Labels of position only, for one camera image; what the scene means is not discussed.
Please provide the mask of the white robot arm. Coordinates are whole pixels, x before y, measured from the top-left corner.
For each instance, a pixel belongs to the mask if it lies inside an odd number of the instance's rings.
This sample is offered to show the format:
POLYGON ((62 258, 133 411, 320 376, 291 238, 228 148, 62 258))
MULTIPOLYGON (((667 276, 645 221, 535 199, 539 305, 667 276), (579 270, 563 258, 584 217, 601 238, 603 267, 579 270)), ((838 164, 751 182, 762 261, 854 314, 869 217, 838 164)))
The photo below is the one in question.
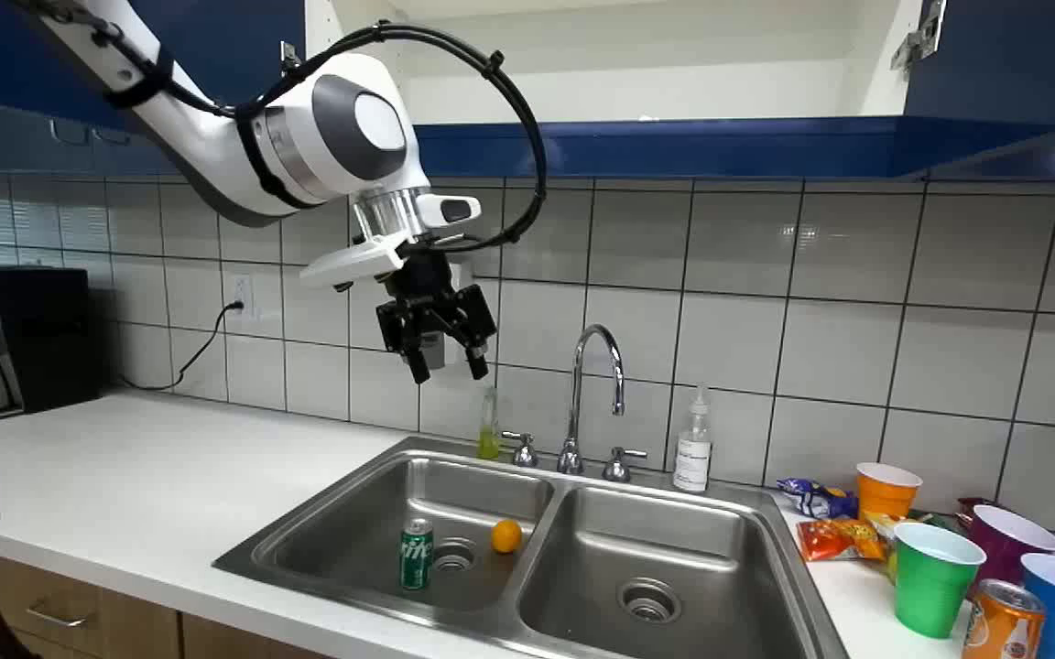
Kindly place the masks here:
POLYGON ((377 278, 381 339, 413 382, 431 363, 425 339, 462 344, 470 374, 486 374, 493 320, 475 287, 453 287, 443 238, 480 217, 470 193, 435 193, 413 126, 383 64, 330 56, 291 70, 241 108, 206 94, 128 0, 16 0, 109 108, 128 109, 186 182, 228 221, 269 226, 346 199, 359 241, 314 258, 302 278, 353 287, 377 278))

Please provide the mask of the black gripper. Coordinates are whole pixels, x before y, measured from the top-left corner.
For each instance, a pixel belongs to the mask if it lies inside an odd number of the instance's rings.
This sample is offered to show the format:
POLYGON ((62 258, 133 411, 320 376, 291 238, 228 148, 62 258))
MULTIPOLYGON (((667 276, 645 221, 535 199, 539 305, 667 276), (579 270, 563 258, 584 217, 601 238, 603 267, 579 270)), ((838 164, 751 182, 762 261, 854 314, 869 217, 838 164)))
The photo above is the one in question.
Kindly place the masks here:
POLYGON ((480 287, 453 287, 443 254, 413 254, 383 278, 387 299, 377 308, 381 339, 401 353, 413 386, 429 382, 423 337, 441 331, 464 353, 474 382, 486 376, 486 339, 497 333, 480 287))

